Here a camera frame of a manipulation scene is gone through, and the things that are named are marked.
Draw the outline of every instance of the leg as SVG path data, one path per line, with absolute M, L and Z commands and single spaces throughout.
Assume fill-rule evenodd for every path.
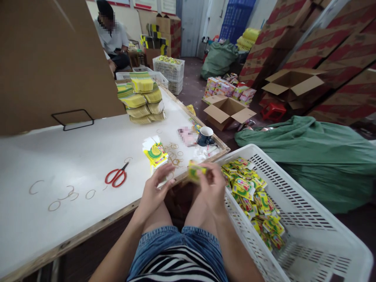
M 193 193 L 192 205 L 184 226 L 196 226 L 204 229 L 216 238 L 218 238 L 217 228 L 215 226 L 214 218 L 202 197 L 201 187 L 196 186 Z
M 121 69 L 125 69 L 127 66 L 129 66 L 129 57 L 127 54 L 123 53 L 120 55 L 112 55 L 109 54 L 111 60 L 116 64 L 117 71 Z
M 162 202 L 155 213 L 148 218 L 142 233 L 150 232 L 162 226 L 173 226 L 171 216 L 164 202 Z

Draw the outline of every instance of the green cloth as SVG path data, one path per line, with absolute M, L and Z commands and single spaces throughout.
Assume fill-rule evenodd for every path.
M 255 144 L 332 213 L 370 200 L 376 148 L 351 128 L 293 116 L 270 131 L 235 134 L 239 146 Z
M 238 57 L 238 49 L 226 40 L 223 44 L 213 42 L 201 69 L 204 79 L 221 76 L 228 72 L 231 63 Z

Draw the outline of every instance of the door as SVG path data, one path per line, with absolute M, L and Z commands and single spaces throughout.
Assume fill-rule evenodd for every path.
M 200 38 L 203 0 L 183 0 L 181 16 L 181 56 L 196 57 Z

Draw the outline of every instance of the mug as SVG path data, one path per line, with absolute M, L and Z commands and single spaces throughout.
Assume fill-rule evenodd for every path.
M 197 144 L 205 147 L 209 144 L 214 144 L 215 141 L 212 139 L 213 129 L 210 127 L 201 127 L 199 137 L 197 138 Z

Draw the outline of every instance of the man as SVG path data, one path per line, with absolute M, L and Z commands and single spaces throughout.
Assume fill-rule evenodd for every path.
M 110 69 L 115 72 L 129 65 L 129 41 L 124 26 L 115 21 L 114 10 L 106 0 L 97 0 L 98 18 L 94 20 Z
M 227 213 L 220 166 L 201 166 L 209 171 L 197 173 L 200 186 L 181 233 L 164 203 L 175 180 L 157 189 L 175 169 L 168 163 L 146 181 L 132 219 L 89 282 L 264 282 Z

